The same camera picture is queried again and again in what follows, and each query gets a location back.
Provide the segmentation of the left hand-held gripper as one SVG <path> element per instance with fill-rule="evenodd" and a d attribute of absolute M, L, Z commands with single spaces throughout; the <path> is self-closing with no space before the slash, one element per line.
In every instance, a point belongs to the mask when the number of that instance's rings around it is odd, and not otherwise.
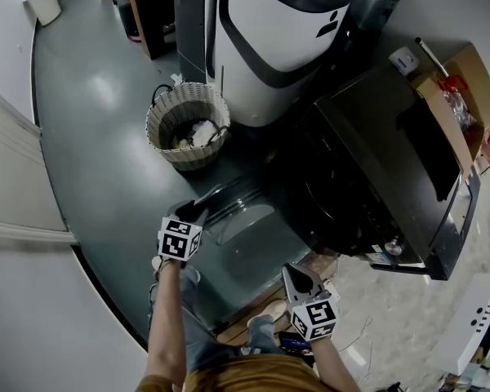
<path fill-rule="evenodd" d="M 208 208 L 199 200 L 173 205 L 162 218 L 158 231 L 160 259 L 179 261 L 185 265 L 201 246 L 203 226 L 207 217 Z"/>

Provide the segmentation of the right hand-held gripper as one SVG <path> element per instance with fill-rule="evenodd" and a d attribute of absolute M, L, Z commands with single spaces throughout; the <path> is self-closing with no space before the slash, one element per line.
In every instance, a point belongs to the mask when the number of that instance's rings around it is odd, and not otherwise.
<path fill-rule="evenodd" d="M 286 263 L 282 270 L 290 322 L 306 342 L 330 336 L 338 320 L 336 298 L 317 273 Z"/>

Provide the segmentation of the dark washing machine door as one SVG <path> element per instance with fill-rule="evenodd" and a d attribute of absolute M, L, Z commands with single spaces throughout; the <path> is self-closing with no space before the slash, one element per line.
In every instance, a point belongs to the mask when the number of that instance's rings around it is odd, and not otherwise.
<path fill-rule="evenodd" d="M 248 173 L 212 187 L 197 203 L 208 210 L 203 224 L 203 248 L 234 248 L 243 243 L 290 247 L 298 244 L 275 197 L 275 188 L 259 172 Z"/>

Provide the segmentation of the person's left forearm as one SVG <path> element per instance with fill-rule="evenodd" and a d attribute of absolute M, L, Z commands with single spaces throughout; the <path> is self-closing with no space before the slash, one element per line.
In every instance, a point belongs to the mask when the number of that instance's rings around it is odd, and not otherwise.
<path fill-rule="evenodd" d="M 186 376 L 185 351 L 180 263 L 167 261 L 159 273 L 145 374 L 160 376 L 175 386 L 182 386 Z"/>

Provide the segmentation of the person's right forearm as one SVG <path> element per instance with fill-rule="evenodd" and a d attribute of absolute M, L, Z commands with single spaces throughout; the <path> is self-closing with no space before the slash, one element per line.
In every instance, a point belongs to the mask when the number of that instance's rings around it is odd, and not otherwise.
<path fill-rule="evenodd" d="M 334 392 L 361 392 L 329 337 L 310 343 L 318 376 Z"/>

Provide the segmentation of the dark grey washing machine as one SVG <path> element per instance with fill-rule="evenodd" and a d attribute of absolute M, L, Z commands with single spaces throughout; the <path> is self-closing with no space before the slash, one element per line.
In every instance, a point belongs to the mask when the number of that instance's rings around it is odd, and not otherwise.
<path fill-rule="evenodd" d="M 283 148 L 282 171 L 287 220 L 311 249 L 425 275 L 463 180 L 426 100 L 390 65 L 316 100 Z M 404 241 L 401 256 L 385 251 L 392 238 Z"/>

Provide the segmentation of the person's right shoe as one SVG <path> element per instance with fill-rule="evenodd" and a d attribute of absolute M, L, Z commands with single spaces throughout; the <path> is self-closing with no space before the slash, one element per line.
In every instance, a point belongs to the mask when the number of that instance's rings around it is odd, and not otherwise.
<path fill-rule="evenodd" d="M 287 311 L 287 303 L 284 300 L 277 299 L 271 301 L 264 309 L 264 315 L 270 316 L 274 322 L 280 320 Z"/>

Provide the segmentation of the woven laundry basket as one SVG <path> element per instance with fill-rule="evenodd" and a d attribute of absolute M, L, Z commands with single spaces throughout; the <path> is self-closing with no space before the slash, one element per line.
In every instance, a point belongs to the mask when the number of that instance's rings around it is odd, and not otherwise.
<path fill-rule="evenodd" d="M 175 129 L 196 119 L 210 120 L 218 127 L 209 143 L 193 149 L 171 149 Z M 156 87 L 145 119 L 149 144 L 179 172 L 193 172 L 212 163 L 226 142 L 229 127 L 229 108 L 224 99 L 198 82 Z"/>

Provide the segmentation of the black waist device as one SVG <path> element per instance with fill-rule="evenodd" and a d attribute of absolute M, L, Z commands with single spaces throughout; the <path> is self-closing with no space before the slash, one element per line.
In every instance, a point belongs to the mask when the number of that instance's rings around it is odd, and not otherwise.
<path fill-rule="evenodd" d="M 297 332 L 279 332 L 278 342 L 287 354 L 301 358 L 314 355 L 310 344 Z"/>

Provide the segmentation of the white clothes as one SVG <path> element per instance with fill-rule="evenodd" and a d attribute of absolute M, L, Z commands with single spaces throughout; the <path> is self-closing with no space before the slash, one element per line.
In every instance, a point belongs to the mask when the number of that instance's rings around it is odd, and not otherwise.
<path fill-rule="evenodd" d="M 184 122 L 172 134 L 171 149 L 193 149 L 203 147 L 216 134 L 218 127 L 207 119 Z"/>

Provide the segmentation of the person's brown shirt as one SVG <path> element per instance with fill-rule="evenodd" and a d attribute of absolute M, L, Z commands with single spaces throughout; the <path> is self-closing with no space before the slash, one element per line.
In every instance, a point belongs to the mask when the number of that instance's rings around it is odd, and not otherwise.
<path fill-rule="evenodd" d="M 277 354 L 235 357 L 189 373 L 180 392 L 359 392 L 321 381 L 301 359 Z"/>

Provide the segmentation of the person's blue jeans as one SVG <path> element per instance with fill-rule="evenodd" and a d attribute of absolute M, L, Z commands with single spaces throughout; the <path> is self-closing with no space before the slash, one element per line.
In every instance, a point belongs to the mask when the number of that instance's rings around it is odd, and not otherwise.
<path fill-rule="evenodd" d="M 199 272 L 189 265 L 180 272 L 188 372 L 208 368 L 212 364 L 222 363 L 232 358 L 259 354 L 285 354 L 274 338 L 274 322 L 277 317 L 273 313 L 264 312 L 249 321 L 246 345 L 226 345 L 218 342 L 195 311 L 200 278 Z"/>

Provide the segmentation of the white panel with black dots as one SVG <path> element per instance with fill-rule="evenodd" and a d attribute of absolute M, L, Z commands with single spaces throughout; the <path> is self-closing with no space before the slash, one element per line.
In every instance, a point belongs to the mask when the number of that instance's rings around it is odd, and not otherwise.
<path fill-rule="evenodd" d="M 476 274 L 454 314 L 445 351 L 445 372 L 461 375 L 490 325 L 490 273 Z"/>

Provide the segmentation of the white and black appliance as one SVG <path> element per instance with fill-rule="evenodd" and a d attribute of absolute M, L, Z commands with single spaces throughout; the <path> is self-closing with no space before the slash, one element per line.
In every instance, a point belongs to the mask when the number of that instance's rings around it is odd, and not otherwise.
<path fill-rule="evenodd" d="M 233 122 L 264 127 L 334 52 L 350 0 L 174 0 L 180 75 L 218 92 Z"/>

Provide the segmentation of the clear plastic bags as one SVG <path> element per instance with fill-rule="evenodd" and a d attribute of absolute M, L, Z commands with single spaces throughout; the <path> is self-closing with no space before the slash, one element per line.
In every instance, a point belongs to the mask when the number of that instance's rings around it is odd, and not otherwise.
<path fill-rule="evenodd" d="M 470 111 L 457 89 L 444 91 L 443 95 L 448 102 L 461 130 L 467 132 L 475 124 L 475 119 L 471 116 Z"/>

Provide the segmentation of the white plastic box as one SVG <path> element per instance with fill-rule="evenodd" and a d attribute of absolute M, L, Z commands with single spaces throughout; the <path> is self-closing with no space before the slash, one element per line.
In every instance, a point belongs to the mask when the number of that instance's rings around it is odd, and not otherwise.
<path fill-rule="evenodd" d="M 415 72 L 420 65 L 419 59 L 408 47 L 400 47 L 390 54 L 389 61 L 405 77 Z"/>

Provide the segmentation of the white bin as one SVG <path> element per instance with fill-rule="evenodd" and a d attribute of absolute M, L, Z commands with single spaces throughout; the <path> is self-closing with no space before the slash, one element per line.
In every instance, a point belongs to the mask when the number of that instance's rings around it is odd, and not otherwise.
<path fill-rule="evenodd" d="M 41 26 L 49 25 L 62 12 L 58 0 L 23 0 L 35 14 Z"/>

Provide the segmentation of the silver metal rod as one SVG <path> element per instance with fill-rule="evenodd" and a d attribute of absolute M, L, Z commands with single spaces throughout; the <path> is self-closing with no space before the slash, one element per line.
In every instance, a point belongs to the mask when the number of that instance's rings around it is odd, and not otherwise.
<path fill-rule="evenodd" d="M 443 64 L 439 61 L 439 59 L 436 57 L 436 55 L 430 50 L 428 45 L 422 40 L 421 37 L 416 37 L 415 38 L 415 43 L 423 50 L 423 52 L 428 56 L 428 58 L 431 60 L 431 62 L 434 64 L 434 66 L 437 68 L 437 70 L 445 77 L 449 77 L 448 71 L 445 69 Z"/>

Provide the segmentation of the large cardboard box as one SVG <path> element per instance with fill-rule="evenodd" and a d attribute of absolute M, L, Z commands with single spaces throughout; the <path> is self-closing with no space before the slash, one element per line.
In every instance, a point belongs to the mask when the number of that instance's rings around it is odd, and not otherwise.
<path fill-rule="evenodd" d="M 490 127 L 490 76 L 471 43 L 448 60 L 444 67 L 456 79 L 456 88 L 475 120 L 469 136 L 464 136 L 444 98 L 440 73 L 434 70 L 424 73 L 412 80 L 412 86 L 426 100 L 462 165 L 462 178 L 466 179 L 480 150 L 485 130 Z"/>

